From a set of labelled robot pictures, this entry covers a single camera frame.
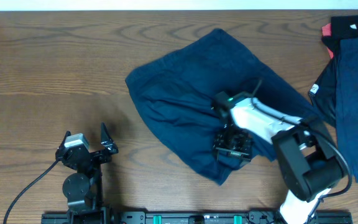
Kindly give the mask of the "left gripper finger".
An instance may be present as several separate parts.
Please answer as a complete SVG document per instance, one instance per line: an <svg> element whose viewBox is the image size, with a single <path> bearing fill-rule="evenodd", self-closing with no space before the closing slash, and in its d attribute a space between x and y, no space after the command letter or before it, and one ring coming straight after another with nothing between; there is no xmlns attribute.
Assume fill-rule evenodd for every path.
<svg viewBox="0 0 358 224"><path fill-rule="evenodd" d="M65 141L66 141L67 137L70 136L70 135L71 135L71 132L66 131L66 133L64 135L64 138L63 138L62 142L60 143L60 145L58 147L59 149L64 149L65 148Z"/></svg>
<svg viewBox="0 0 358 224"><path fill-rule="evenodd" d="M101 123L101 144L110 154L117 154L119 152L116 143L111 138L110 134L108 133L108 129L104 123Z"/></svg>

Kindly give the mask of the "navy blue shorts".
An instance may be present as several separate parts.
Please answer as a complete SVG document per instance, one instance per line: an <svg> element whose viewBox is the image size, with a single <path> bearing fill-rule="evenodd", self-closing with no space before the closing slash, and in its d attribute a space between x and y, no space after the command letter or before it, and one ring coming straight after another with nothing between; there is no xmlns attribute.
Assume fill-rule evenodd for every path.
<svg viewBox="0 0 358 224"><path fill-rule="evenodd" d="M133 70L126 85L151 132L196 173L223 184L239 159L215 156L223 122L212 110L220 92L255 92L265 105L307 118L318 111L245 45L215 29L189 46Z"/></svg>

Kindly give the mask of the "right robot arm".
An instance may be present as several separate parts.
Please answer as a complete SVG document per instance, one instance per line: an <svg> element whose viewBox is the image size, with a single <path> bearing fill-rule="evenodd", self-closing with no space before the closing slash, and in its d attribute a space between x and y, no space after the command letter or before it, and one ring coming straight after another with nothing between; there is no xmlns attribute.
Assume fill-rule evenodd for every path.
<svg viewBox="0 0 358 224"><path fill-rule="evenodd" d="M249 211L246 223L352 223L349 212L317 211L324 199L344 194L352 184L349 181L344 189L331 192L341 179L351 177L351 171L322 121L287 115L248 92L233 97L220 92L212 109L225 123L214 139L216 158L248 163L261 139L273 147L288 187L276 212Z"/></svg>

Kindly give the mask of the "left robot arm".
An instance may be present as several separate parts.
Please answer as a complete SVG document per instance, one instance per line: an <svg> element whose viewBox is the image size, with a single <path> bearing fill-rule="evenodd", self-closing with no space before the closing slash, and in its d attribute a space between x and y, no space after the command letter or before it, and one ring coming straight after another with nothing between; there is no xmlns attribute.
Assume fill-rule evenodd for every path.
<svg viewBox="0 0 358 224"><path fill-rule="evenodd" d="M111 162L112 155L119 150L104 123L101 123L101 145L103 149L91 152L84 134L67 131L55 153L58 161L75 171L62 186L68 204L68 223L114 222L115 215L103 200L101 166Z"/></svg>

